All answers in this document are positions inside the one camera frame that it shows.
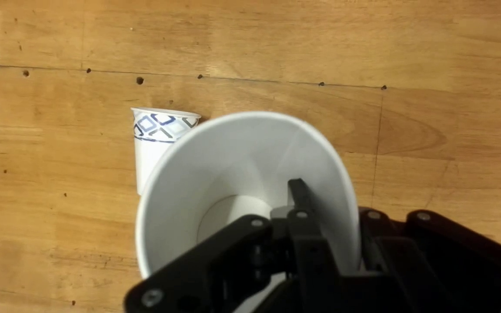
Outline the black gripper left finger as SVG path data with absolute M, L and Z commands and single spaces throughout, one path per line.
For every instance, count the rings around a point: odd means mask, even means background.
M 270 313 L 355 313 L 308 184 L 291 179 L 287 187 L 293 205 L 272 220 L 274 269 L 286 278 L 270 294 Z

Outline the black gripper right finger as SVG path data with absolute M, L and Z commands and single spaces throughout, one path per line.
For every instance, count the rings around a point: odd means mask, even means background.
M 501 243 L 418 208 L 394 220 L 361 208 L 362 257 L 406 313 L 501 313 Z

